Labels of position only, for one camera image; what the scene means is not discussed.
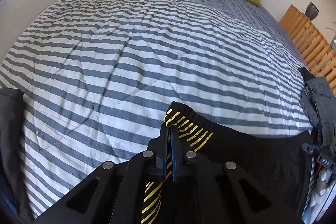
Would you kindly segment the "right white gloved hand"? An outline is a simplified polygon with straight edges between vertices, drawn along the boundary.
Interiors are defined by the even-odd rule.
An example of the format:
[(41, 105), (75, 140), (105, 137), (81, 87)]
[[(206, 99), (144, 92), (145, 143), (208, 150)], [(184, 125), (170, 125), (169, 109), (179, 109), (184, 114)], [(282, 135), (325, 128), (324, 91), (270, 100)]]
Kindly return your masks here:
[(330, 187), (335, 183), (328, 183), (332, 173), (326, 168), (322, 169), (317, 178), (315, 190), (313, 190), (310, 206), (320, 205), (326, 201), (328, 194), (330, 193)]

